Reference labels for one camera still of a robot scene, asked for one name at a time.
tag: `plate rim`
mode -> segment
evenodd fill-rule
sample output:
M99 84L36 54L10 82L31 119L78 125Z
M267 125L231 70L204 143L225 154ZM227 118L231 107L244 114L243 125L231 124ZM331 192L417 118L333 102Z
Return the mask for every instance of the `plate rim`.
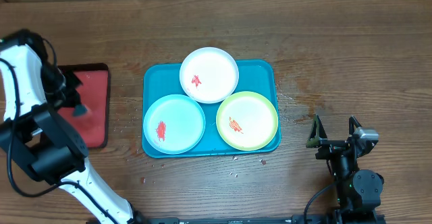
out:
M240 147L238 147L237 145L232 144L232 142L230 142L229 140L227 140L226 136L223 135L223 134L221 133L221 127L219 126L219 124L221 124L221 120L222 120L222 118L221 118L221 112L222 112L222 111L227 107L228 103L230 103L230 102L233 101L233 100L236 100L236 99L239 98L239 97L243 97L243 96L253 96L254 98L261 98L261 99L264 99L264 100L261 100L261 101L263 101L264 104L265 104L266 106L268 106L268 108L270 108L270 110L271 110L271 114L274 116L274 117L273 117L273 120L275 120L274 123L275 123L275 125L276 125L276 127L275 127L275 129L273 130L273 132L271 133L271 137L270 137L269 139L267 139L266 141L264 141L264 143L262 143L262 144L260 144L260 145L258 145L258 146L255 146L255 147L253 147L253 148L247 148L247 149L245 149L245 148L240 148ZM227 98L226 98L226 99L221 103L221 105L220 105L219 108L217 109L217 113L216 113L216 128L217 128L217 131L219 132L219 135L222 137L223 141L224 141L225 143L227 143L228 145L230 145L231 147L233 147L233 148L235 148L235 149L237 149L237 150L242 150L242 151L253 151L253 150L259 150L259 149L261 149L262 147L265 147L266 145L268 145L268 144L272 141L272 139L274 139L274 137L276 136L277 130L278 130L278 128L279 128L279 117L278 117L278 115L277 115L277 111L276 111L275 106L273 105L273 103L271 103L271 101L270 101L268 98L266 98L265 96L263 96L263 95L261 95L261 94L259 94L259 93L256 93L256 92L251 92L251 91L242 91L242 92L237 92L237 93L231 94L229 97L227 97Z
M200 115L202 117L202 131L200 134L200 137L198 138L198 140L192 144L191 146L189 146L188 148L185 148L185 150L181 150L181 151L166 151L166 150L162 150L159 147L157 147L152 140L150 139L150 136L147 134L147 131L145 130L145 124L147 124L148 120L149 120L149 111L152 111L152 107L158 107L161 103L168 101L168 100L172 100L172 99L183 99L185 101L188 101L189 103L192 103L200 112ZM182 154L185 153L189 150L191 150L192 148L194 148L203 138L202 136L204 136L204 132L205 132L205 125L206 125L206 121L205 121L205 114L203 111L203 108L193 99L191 99L189 96L185 96L182 94L170 94L167 96L162 96L161 98L157 99L152 105L150 105L150 107L147 109L147 112L145 113L144 119L142 120L142 131L144 132L144 136L147 140L147 142L157 151L162 152L164 154L168 154L168 155L178 155L178 154Z
M188 59L188 58L190 58L191 56L193 56L193 54L195 54L195 53L197 53L197 52L199 52L199 51L201 51L201 50L210 50L210 51L218 51L218 52L221 52L222 54L224 54L224 55L227 55L226 57L231 61L231 63L232 63L232 65L234 65L234 70L235 70L235 73L236 73L236 83L234 84L234 86L233 86L233 88L231 89L231 91L230 91L230 93L228 94L228 96L227 97L225 97L225 98L222 98L222 99L218 99L218 100L216 100L216 101L202 101L202 100L198 100L197 98L195 98L193 95L191 95L190 94L190 92L188 92L187 90L186 90L186 85L184 85L184 83L183 83L183 80L182 80L182 78L183 78L183 71L185 70L185 67L186 67L186 64L189 64L189 63L185 63L185 61ZM237 65L237 61L227 52L227 51L224 51L223 49L219 49L219 48L216 48L216 47L203 47L203 48L199 48L199 49L196 49L196 50L194 50L193 52L191 52L188 56L186 56L186 58L184 58L184 60L183 60L183 62L182 62L182 64L181 64L181 66L180 66L180 71L179 71L179 73L180 73L180 85L182 86L182 89L183 89L183 91L191 98L191 99L193 99L194 101L197 101L197 102L199 102L199 103L205 103L205 104L213 104L213 103L219 103L219 102L221 102L221 101L223 101L223 100L225 100L225 99L227 99L228 97L230 97L232 94L233 94L233 92L236 90L236 88L237 88L237 84L238 84L238 80L239 80L239 77L240 77L240 74L239 74L239 72L238 72L238 65Z

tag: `green-rimmed plate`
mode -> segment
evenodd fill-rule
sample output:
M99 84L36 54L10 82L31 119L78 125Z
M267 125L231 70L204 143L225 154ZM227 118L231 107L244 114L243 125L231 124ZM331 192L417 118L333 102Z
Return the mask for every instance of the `green-rimmed plate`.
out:
M275 137L278 118L275 107L261 94L237 92L217 110L217 131L238 150L258 150Z

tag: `paper plate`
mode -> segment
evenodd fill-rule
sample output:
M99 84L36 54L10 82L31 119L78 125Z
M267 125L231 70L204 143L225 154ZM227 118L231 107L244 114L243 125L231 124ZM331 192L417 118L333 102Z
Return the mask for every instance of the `paper plate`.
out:
M189 54L180 68L180 84L190 98L200 103L217 103L236 89L238 67L225 51L206 47Z
M258 150L276 135L275 107L255 92L237 92L225 99L216 115L217 131L238 150Z
M187 96L164 96L148 108L142 128L148 143L156 150L180 154L192 149L203 136L204 112Z

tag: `cable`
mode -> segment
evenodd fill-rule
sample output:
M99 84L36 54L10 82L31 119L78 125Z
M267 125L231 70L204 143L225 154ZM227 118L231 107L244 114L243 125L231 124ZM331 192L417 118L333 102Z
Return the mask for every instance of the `cable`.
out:
M332 184L328 185L327 187L323 188L322 190L320 190L318 193L316 193L314 196L312 196L312 198L309 200L308 204L306 205L306 207L304 208L304 212L303 212L303 221L304 224L308 223L308 219L306 217L306 214L308 212L309 206L312 204L312 202L318 198L318 196L320 196L322 193L328 191L330 188L332 188L333 186L335 186L336 184L338 184L339 181L335 181Z
M330 164L329 164L329 159L327 159L327 160L325 161L325 163L327 163L327 168L329 169L330 175L333 176L333 174L331 173L331 167L330 167Z
M18 120L18 117L20 116L20 111L21 111L21 100L20 100L20 91L18 89L18 79L16 77L16 73L14 71L14 67L7 62L6 60L0 58L0 61L3 62L7 68L9 69L9 71L12 74L12 79L13 79L13 86L15 87L15 116L13 118L12 121L12 129L11 129L11 142L9 144L9 148L7 149L7 157L6 157L6 166L7 166L7 177L9 178L9 183L11 184L13 190L15 190L17 193L19 193L20 195L24 196L24 197L30 197L30 198L35 198L35 197L39 197L42 196L46 193L49 193L53 190L55 190L56 188L58 188L58 186L54 185L51 186L50 188L39 192L37 194L28 194L25 193L24 191L22 191L16 184L14 178L14 175L12 174L12 149L13 149L13 143L14 143L14 139L15 139L15 131L16 131L16 122Z
M57 56L55 54L54 46L48 41L46 38L42 38L50 47L51 51L53 52L53 65L57 67Z
M108 219L110 219L114 224L118 224L118 222L114 219L114 217L108 214L108 212L104 210L102 206L100 206L99 203L96 202L96 200L80 184L77 184L72 181L64 181L59 183L58 186L67 185L67 184L72 185L75 188L81 190L81 192L84 193L85 196L87 196L87 198L102 212L102 214L105 215L105 217L108 217Z
M60 182L58 184L55 184L53 186L51 186L50 188L47 188L46 190L43 190L42 192L36 193L36 194L28 194L25 193L24 191L22 191L18 185L16 184L14 178L14 175L12 174L12 146L14 143L14 138L15 138L15 131L16 131L16 123L18 120L18 117L20 116L20 111L21 111L21 101L20 101L20 90L18 88L18 79L16 77L16 73L14 71L14 67L7 62L6 60L0 58L0 61L3 62L7 68L9 69L9 71L12 74L12 79L13 79L13 86L15 87L15 117L13 118L12 121L12 129L11 129L11 142L9 144L9 148L7 149L7 156L6 156L6 165L7 165L7 177L9 178L9 182L13 188L13 190L15 190L19 195L23 196L23 197L29 197L29 198L36 198L39 196L42 196L44 194L47 194L55 189L57 189L60 186L69 184L74 186L75 188L78 188L81 190L81 192L87 196L87 198L108 218L110 219L114 224L118 224L117 221L106 211L102 208L101 205L99 205L98 202L96 202L96 200L80 185L77 184L75 182L72 181L65 181L65 182Z
M354 152L354 161L352 163L352 171L356 171L356 164L357 164L357 149L356 149L356 139L351 143L352 151Z

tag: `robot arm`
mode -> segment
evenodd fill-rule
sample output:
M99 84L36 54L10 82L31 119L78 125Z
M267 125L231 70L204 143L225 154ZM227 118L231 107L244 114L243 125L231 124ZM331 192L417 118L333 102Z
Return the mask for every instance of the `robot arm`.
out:
M318 148L315 158L327 161L336 186L340 207L333 210L331 223L385 223L384 217L375 212L381 204L384 178L371 170L360 170L357 165L357 158L369 154L377 145L379 134L362 127L354 116L348 125L348 139L328 140L321 120L315 115L306 143L308 148Z
M5 62L0 70L5 85L5 122L0 125L0 147L34 181L46 181L76 197L100 223L144 223L142 215L118 196L99 176L88 160L88 149L77 131L58 113L60 107L81 105L76 87L79 79L63 74L47 62L43 39L21 30L0 40L0 58L13 67L18 79L14 87L12 73ZM16 96L21 101L15 119ZM32 137L44 134L44 140L26 146Z

